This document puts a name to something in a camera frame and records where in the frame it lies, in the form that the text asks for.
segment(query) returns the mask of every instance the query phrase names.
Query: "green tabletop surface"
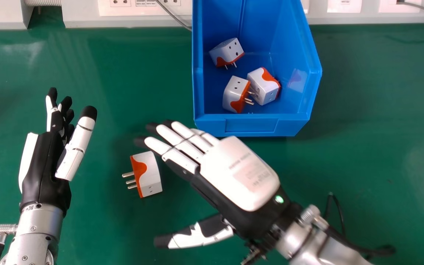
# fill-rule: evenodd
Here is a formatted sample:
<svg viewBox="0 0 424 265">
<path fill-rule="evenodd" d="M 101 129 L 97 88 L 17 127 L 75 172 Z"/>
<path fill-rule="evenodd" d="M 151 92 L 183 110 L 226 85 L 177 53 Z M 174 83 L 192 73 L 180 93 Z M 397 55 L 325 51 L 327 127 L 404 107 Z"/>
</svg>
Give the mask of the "green tabletop surface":
<svg viewBox="0 0 424 265">
<path fill-rule="evenodd" d="M 375 264 L 424 265 L 424 25 L 316 25 L 323 66 L 313 113 L 292 138 L 245 138 L 290 198 L 325 206 L 333 192 L 348 237 L 396 255 Z M 215 213 L 160 165 L 163 192 L 140 199 L 121 174 L 148 122 L 194 126 L 191 34 L 183 28 L 65 29 L 61 10 L 34 12 L 26 31 L 0 31 L 0 223 L 16 223 L 19 163 L 29 131 L 45 131 L 45 95 L 70 95 L 75 114 L 98 109 L 71 183 L 58 265 L 237 265 L 237 237 L 159 250 L 153 237 Z M 330 223 L 340 228 L 333 207 Z M 287 264 L 273 251 L 258 264 Z"/>
</svg>

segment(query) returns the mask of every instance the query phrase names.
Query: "white and orange plug adapter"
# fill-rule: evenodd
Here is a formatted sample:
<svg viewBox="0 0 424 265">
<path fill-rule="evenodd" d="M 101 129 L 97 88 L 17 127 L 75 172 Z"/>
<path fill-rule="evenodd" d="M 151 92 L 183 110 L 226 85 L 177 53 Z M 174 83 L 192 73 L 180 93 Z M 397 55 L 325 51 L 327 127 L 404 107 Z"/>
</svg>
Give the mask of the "white and orange plug adapter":
<svg viewBox="0 0 424 265">
<path fill-rule="evenodd" d="M 264 67 L 249 72 L 247 79 L 253 99 L 261 106 L 277 99 L 281 92 L 281 84 Z"/>
<path fill-rule="evenodd" d="M 216 67 L 225 67 L 228 69 L 227 65 L 234 65 L 237 67 L 235 62 L 243 57 L 244 51 L 239 40 L 237 38 L 232 38 L 215 46 L 209 51 L 209 54 Z"/>
<path fill-rule="evenodd" d="M 254 105 L 254 102 L 247 98 L 248 94 L 253 94 L 250 89 L 250 81 L 232 76 L 223 92 L 222 107 L 235 113 L 242 113 L 245 104 Z"/>
<path fill-rule="evenodd" d="M 122 174 L 123 178 L 134 176 L 135 179 L 126 181 L 128 189 L 137 188 L 140 198 L 163 191 L 160 171 L 152 151 L 136 154 L 130 157 L 132 172 Z"/>
</svg>

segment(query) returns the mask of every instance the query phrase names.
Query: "robotic hand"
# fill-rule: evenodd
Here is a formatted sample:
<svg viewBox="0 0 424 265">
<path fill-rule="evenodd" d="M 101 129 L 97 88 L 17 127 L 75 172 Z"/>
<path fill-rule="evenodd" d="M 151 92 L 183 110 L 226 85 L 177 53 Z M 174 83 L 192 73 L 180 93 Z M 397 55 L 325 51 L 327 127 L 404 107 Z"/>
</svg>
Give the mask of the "robotic hand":
<svg viewBox="0 0 424 265">
<path fill-rule="evenodd" d="M 45 99 L 47 131 L 29 133 L 19 169 L 18 225 L 0 225 L 0 257 L 7 235 L 15 234 L 0 264 L 54 265 L 57 260 L 61 226 L 70 207 L 69 182 L 78 170 L 91 138 L 97 111 L 85 107 L 76 128 L 70 124 L 74 113 L 71 97 L 57 105 L 57 90 Z"/>
<path fill-rule="evenodd" d="M 316 206 L 303 209 L 291 201 L 276 172 L 237 137 L 218 140 L 176 121 L 151 123 L 146 128 L 167 143 L 139 137 L 135 144 L 161 156 L 219 211 L 178 232 L 156 237 L 156 247 L 197 247 L 237 234 L 250 248 L 242 265 L 265 258 L 273 248 L 292 265 L 370 265 L 360 252 L 395 252 L 393 247 L 368 250 L 354 245 L 328 225 Z"/>
</svg>

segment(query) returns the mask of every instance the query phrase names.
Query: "blue storage box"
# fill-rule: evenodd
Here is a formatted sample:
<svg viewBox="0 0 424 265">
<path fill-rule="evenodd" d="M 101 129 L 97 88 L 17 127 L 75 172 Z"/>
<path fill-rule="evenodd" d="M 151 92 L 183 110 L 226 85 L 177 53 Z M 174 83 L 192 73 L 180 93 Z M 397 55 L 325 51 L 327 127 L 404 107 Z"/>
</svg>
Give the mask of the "blue storage box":
<svg viewBox="0 0 424 265">
<path fill-rule="evenodd" d="M 322 67 L 300 0 L 194 0 L 194 121 L 214 136 L 295 136 L 308 122 Z M 215 67 L 209 50 L 237 37 L 245 55 L 237 68 Z M 222 108 L 232 75 L 266 67 L 282 85 L 275 101 Z"/>
</svg>

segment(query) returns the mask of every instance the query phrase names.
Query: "plug prong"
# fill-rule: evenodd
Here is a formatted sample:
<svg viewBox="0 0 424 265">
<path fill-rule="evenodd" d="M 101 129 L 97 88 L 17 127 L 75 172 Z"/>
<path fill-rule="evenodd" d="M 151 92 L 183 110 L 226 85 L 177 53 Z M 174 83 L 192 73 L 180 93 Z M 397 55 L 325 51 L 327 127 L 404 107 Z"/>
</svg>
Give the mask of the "plug prong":
<svg viewBox="0 0 424 265">
<path fill-rule="evenodd" d="M 123 178 L 130 177 L 130 176 L 134 176 L 133 171 L 132 171 L 132 172 L 128 172 L 128 173 L 124 173 L 124 174 L 122 174 L 122 177 L 123 177 Z"/>
</svg>

